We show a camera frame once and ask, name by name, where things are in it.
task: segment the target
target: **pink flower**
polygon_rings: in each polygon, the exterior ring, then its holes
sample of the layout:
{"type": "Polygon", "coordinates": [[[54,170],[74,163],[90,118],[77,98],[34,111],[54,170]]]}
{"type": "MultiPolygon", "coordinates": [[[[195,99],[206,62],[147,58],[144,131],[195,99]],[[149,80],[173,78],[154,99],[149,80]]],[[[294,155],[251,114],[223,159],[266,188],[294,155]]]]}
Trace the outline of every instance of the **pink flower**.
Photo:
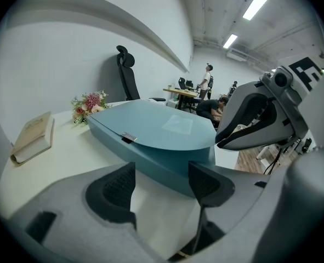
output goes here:
{"type": "Polygon", "coordinates": [[[104,108],[103,108],[102,106],[95,105],[94,107],[92,107],[91,112],[92,112],[92,113],[97,113],[97,112],[102,111],[103,109],[104,109],[104,108]]]}
{"type": "Polygon", "coordinates": [[[81,108],[81,107],[78,107],[78,108],[76,108],[76,112],[78,113],[78,114],[84,114],[84,109],[83,108],[81,108]]]}
{"type": "Polygon", "coordinates": [[[86,98],[85,105],[87,106],[88,111],[91,112],[92,107],[95,105],[101,105],[100,96],[98,94],[89,94],[86,98]]]}

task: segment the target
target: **man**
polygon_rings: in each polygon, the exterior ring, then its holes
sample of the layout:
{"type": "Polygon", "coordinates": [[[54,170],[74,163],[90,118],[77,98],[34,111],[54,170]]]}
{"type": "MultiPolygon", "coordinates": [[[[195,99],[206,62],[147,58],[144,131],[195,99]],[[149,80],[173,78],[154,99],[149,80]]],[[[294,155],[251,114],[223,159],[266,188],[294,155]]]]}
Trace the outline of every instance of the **man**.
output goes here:
{"type": "Polygon", "coordinates": [[[206,74],[204,74],[204,77],[203,77],[203,80],[201,83],[201,92],[200,92],[201,101],[204,100],[204,97],[207,94],[208,83],[209,83],[209,79],[211,78],[211,73],[210,73],[211,70],[213,70],[213,66],[209,64],[206,67],[206,74]]]}
{"type": "Polygon", "coordinates": [[[219,121],[223,114],[223,108],[227,103],[227,98],[205,100],[197,105],[196,113],[211,121],[219,121]]]}
{"type": "Polygon", "coordinates": [[[232,87],[230,87],[229,92],[228,92],[228,99],[231,98],[232,94],[234,93],[234,91],[237,88],[237,81],[234,81],[234,84],[232,85],[232,87]]]}

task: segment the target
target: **flower bouquet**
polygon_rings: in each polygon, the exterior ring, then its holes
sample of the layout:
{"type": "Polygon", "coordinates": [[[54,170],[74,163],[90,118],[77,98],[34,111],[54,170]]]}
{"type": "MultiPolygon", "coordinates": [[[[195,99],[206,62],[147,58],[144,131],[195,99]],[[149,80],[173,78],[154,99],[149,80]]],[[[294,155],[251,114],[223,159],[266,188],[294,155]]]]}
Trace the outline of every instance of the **flower bouquet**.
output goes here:
{"type": "Polygon", "coordinates": [[[88,116],[109,108],[109,105],[105,103],[106,96],[108,95],[102,90],[89,95],[83,94],[81,100],[75,97],[71,101],[73,105],[74,124],[86,125],[88,116]]]}

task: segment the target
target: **white t-shirt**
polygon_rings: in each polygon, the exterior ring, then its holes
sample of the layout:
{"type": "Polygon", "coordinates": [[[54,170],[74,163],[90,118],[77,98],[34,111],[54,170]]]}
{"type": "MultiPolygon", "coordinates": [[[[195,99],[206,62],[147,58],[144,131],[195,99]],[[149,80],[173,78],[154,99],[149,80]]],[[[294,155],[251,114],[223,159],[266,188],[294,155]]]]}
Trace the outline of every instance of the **white t-shirt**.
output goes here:
{"type": "Polygon", "coordinates": [[[206,81],[206,83],[201,85],[201,90],[207,90],[208,89],[208,83],[209,83],[210,78],[211,78],[211,74],[209,72],[206,72],[206,74],[204,74],[204,77],[202,78],[202,82],[203,82],[204,79],[206,79],[207,81],[206,81]]]}

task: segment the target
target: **desk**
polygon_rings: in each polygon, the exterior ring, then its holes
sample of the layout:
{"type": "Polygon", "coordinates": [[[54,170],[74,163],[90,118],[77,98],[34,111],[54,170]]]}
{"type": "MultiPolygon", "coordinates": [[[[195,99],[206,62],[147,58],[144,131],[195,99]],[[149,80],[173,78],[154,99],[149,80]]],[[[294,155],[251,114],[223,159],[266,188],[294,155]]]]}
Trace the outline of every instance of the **desk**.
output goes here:
{"type": "MultiPolygon", "coordinates": [[[[124,162],[94,138],[88,126],[74,127],[71,116],[71,111],[54,115],[52,148],[20,167],[14,167],[8,160],[0,180],[2,217],[9,219],[57,180],[124,162]]],[[[238,152],[229,155],[228,151],[216,147],[216,164],[234,168],[237,155],[238,152]]],[[[139,171],[135,173],[136,187],[130,209],[137,217],[137,233],[152,249],[168,259],[196,235],[200,206],[195,199],[173,191],[139,171]]]]}
{"type": "Polygon", "coordinates": [[[184,99],[184,96],[188,96],[190,98],[195,98],[198,96],[198,93],[194,93],[194,92],[191,92],[189,90],[180,90],[180,89],[174,89],[174,88],[168,88],[168,89],[163,89],[164,91],[166,92],[170,92],[170,93],[176,93],[176,94],[179,94],[180,97],[179,97],[179,104],[178,104],[178,109],[180,110],[181,109],[181,105],[183,104],[183,99],[184,99]]]}

